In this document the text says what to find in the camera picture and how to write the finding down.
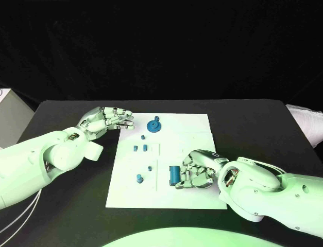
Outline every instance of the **white pillow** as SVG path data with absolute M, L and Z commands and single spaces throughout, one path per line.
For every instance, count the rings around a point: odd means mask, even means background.
M 323 141 L 323 113 L 296 105 L 288 104 L 286 106 L 315 148 Z

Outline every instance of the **black curtain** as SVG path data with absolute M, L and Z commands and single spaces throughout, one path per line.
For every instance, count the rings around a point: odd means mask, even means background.
M 0 3 L 0 86 L 47 100 L 279 99 L 323 111 L 323 1 Z

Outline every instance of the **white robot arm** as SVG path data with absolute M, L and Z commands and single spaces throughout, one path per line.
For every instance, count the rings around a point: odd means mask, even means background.
M 54 131 L 0 151 L 0 209 L 28 198 L 81 163 L 99 160 L 103 146 L 92 142 L 107 130 L 135 129 L 132 112 L 94 108 L 77 127 Z
M 272 167 L 275 175 L 262 165 Z M 185 172 L 195 176 L 185 180 Z M 195 150 L 182 163 L 177 189 L 210 188 L 219 180 L 220 199 L 247 220 L 270 216 L 289 228 L 323 238 L 323 178 L 286 173 L 276 166 Z

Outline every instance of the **blue gear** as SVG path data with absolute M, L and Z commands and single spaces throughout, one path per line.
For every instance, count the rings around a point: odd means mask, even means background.
M 156 119 L 148 123 L 148 130 L 152 133 L 156 133 L 162 129 L 162 124 L 159 122 L 159 116 L 156 116 Z

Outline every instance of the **black table surface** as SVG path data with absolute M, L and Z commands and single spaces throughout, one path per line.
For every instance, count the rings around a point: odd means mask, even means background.
M 45 101 L 19 141 L 74 127 L 83 115 L 99 106 L 125 108 L 135 113 L 208 113 L 217 152 L 230 160 L 243 156 L 278 165 L 289 173 L 323 177 L 323 164 L 278 100 Z M 250 222 L 231 208 L 106 208 L 119 133 L 119 130 L 109 131 L 96 140 L 105 146 L 99 161 L 84 159 L 44 188 L 35 212 L 5 246 L 103 246 L 131 234 L 165 227 L 214 228 L 283 246 L 323 246 L 321 238 L 289 229 L 273 218 Z M 22 213 L 34 197 L 0 210 L 0 229 Z M 0 243 L 22 222 L 24 219 L 2 233 Z

